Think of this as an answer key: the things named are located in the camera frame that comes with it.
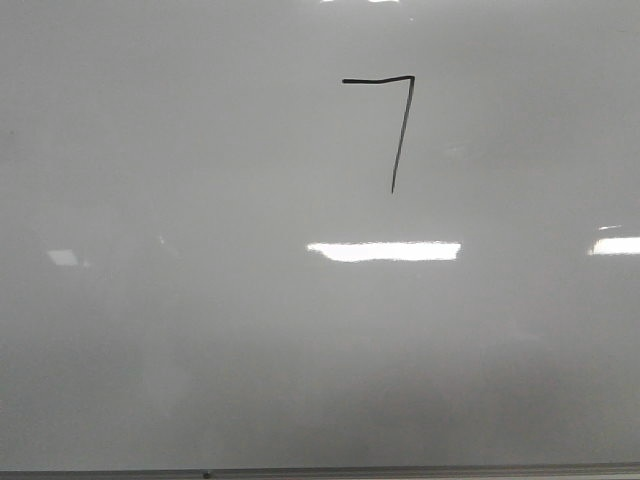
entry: white surface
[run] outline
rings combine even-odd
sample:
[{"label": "white surface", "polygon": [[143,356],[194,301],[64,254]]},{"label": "white surface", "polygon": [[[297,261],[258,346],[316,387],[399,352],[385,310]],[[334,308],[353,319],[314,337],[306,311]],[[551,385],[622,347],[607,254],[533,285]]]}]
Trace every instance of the white surface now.
[{"label": "white surface", "polygon": [[0,469],[640,460],[639,20],[3,2]]}]

